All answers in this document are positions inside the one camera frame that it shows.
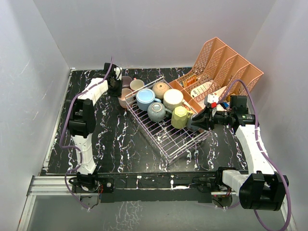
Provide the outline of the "small grey-blue cup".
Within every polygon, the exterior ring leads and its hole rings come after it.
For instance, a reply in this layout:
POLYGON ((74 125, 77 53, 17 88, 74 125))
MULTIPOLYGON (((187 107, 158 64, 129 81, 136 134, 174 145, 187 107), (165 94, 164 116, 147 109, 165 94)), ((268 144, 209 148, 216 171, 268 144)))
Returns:
POLYGON ((196 132, 196 131, 198 131, 199 128, 198 128, 197 126, 193 126, 192 123, 193 123, 192 118, 189 118, 189 119, 187 120, 187 124, 186 124, 187 129, 188 129, 189 131, 191 131, 191 132, 196 132))

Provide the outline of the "yellow-green mug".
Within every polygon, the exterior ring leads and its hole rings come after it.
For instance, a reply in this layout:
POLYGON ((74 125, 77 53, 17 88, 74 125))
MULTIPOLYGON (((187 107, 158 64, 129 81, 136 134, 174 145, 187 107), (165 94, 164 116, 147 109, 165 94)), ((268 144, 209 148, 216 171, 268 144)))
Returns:
POLYGON ((193 111, 178 106, 172 112, 171 125, 176 129, 182 129, 186 127, 187 121, 192 115, 193 111))

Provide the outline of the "light blue mug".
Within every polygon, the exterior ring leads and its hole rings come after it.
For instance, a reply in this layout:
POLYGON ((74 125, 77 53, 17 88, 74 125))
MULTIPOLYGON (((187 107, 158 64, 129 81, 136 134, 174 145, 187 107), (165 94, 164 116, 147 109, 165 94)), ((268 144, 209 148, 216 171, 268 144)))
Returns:
POLYGON ((156 98, 156 95, 151 89, 142 89, 136 94, 137 105, 142 111, 147 111, 152 103, 161 103, 161 100, 156 98))

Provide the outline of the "beige round mug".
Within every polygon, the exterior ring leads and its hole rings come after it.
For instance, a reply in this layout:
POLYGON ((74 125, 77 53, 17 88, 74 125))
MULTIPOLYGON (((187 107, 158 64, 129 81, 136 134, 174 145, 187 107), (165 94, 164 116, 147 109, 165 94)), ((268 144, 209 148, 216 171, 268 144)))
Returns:
POLYGON ((152 90, 155 93, 156 98, 163 99, 164 94, 170 89, 169 85, 164 82, 157 82, 154 84, 152 90))

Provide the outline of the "grey mug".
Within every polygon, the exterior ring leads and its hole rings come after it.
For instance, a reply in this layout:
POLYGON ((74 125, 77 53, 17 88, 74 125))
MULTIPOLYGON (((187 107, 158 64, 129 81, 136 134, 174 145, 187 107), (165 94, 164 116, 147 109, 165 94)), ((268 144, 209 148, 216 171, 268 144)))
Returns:
POLYGON ((153 122, 161 122, 165 117, 170 117, 172 111, 167 109, 162 103, 154 102, 147 109, 148 117, 153 122))

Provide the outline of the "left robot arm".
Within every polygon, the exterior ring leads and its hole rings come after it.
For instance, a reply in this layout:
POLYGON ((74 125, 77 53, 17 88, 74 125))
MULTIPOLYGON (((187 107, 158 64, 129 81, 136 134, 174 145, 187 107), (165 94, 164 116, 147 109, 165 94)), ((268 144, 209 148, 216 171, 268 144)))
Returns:
POLYGON ((67 128, 77 154, 77 179, 71 184, 88 192, 99 188, 96 164, 92 153, 92 134, 96 127, 94 106, 105 93, 119 97, 122 91, 123 68, 105 63, 101 74, 93 77, 69 107, 67 128))

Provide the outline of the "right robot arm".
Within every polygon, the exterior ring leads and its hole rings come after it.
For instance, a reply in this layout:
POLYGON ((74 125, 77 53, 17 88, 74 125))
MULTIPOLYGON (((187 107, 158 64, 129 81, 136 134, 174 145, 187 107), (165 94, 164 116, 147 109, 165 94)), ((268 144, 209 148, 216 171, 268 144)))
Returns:
POLYGON ((220 191, 232 189, 239 196, 244 209, 278 211, 285 197, 284 182, 274 166, 263 156, 265 149, 260 137, 256 116, 250 114, 246 96, 232 96, 230 110, 218 111, 218 96, 209 94, 205 108, 192 118, 191 125, 203 130, 214 129, 216 124, 232 128, 248 165, 248 175, 234 167, 219 167, 215 187, 220 191))

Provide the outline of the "purple mug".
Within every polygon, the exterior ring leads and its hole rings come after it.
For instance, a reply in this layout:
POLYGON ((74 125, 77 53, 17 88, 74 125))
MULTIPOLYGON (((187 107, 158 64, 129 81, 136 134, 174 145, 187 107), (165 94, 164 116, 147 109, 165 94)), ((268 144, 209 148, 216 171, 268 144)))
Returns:
POLYGON ((130 83, 132 82, 132 78, 129 76, 122 76, 122 88, 129 89, 130 88, 130 83))

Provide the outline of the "pink mug white inside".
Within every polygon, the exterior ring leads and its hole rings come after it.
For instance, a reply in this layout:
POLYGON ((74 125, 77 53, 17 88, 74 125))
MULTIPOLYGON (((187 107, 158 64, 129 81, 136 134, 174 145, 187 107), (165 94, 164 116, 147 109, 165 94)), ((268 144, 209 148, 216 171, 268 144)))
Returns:
POLYGON ((144 82, 140 79, 135 79, 131 81, 129 87, 132 91, 137 91, 138 89, 144 87, 144 82))

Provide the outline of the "peach desk organizer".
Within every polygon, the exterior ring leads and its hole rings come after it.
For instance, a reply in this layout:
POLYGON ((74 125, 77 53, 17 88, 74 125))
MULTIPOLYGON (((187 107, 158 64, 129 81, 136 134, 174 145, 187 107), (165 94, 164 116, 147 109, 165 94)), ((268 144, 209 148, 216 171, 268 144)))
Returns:
POLYGON ((222 94, 246 95, 246 91, 237 79, 242 80, 249 91, 255 87, 264 72, 247 61, 234 49, 217 37, 204 43, 192 67, 185 75, 170 82, 174 89, 183 93, 185 101, 195 112, 204 106, 206 95, 224 89, 222 94))

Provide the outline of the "black front rail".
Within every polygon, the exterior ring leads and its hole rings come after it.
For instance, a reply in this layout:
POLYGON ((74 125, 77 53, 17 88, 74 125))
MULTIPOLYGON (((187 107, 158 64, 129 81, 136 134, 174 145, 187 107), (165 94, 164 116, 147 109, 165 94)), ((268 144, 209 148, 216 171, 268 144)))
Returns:
POLYGON ((218 182, 215 171, 93 173, 69 176, 74 194, 96 195, 100 203, 124 201, 211 203, 216 197, 236 195, 218 182))

